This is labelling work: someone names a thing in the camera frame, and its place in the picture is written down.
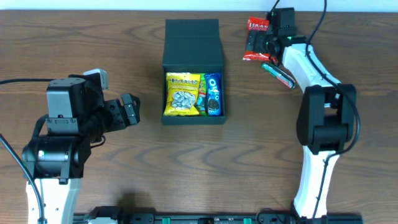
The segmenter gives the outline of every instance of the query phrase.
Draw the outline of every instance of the blue snack package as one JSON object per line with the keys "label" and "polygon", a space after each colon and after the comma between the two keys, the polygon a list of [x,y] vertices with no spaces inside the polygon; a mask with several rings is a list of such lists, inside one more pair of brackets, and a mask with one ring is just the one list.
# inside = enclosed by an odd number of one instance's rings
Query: blue snack package
{"label": "blue snack package", "polygon": [[221,85],[220,73],[209,73],[205,75],[207,87],[207,115],[221,115]]}

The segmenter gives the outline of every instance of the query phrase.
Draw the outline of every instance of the wood grain surface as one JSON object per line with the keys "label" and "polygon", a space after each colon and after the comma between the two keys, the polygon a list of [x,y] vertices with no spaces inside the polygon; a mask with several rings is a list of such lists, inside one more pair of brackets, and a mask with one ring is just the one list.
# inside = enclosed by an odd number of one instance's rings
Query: wood grain surface
{"label": "wood grain surface", "polygon": [[[263,12],[0,11],[0,80],[65,78],[108,71],[106,99],[141,98],[141,122],[106,135],[93,150],[76,212],[95,206],[158,212],[288,210],[299,188],[295,133],[302,92],[244,62],[246,23]],[[297,12],[309,35],[320,13]],[[225,54],[227,122],[163,126],[165,19],[219,18]],[[313,46],[324,66],[358,90],[356,147],[335,167],[330,212],[361,212],[365,223],[398,219],[398,14],[328,13]],[[20,154],[47,113],[46,83],[0,87],[0,131]],[[22,172],[0,147],[0,223],[26,223]]]}

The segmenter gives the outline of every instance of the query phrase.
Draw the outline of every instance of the white wall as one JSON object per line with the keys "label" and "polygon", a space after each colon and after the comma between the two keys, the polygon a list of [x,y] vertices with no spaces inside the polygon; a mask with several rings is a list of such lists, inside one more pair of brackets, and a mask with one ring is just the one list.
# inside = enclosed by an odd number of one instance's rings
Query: white wall
{"label": "white wall", "polygon": [[[0,0],[0,9],[268,11],[275,0]],[[280,0],[278,7],[321,11],[322,0]],[[398,0],[328,0],[328,11],[398,12]]]}

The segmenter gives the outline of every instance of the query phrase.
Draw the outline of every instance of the black box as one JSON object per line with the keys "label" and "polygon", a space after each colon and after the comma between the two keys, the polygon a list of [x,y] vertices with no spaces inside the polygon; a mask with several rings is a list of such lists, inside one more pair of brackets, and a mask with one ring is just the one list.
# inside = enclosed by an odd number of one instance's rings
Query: black box
{"label": "black box", "polygon": [[[221,73],[221,116],[164,116],[167,72]],[[218,19],[167,19],[163,54],[162,123],[224,124],[224,61]]]}

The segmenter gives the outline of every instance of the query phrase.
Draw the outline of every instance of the yellow candy bag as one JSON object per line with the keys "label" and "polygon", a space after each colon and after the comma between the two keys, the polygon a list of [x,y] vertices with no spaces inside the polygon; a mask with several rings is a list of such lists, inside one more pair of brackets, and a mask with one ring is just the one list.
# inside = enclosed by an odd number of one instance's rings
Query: yellow candy bag
{"label": "yellow candy bag", "polygon": [[200,74],[167,72],[166,82],[167,103],[164,115],[199,115],[194,105],[198,99]]}

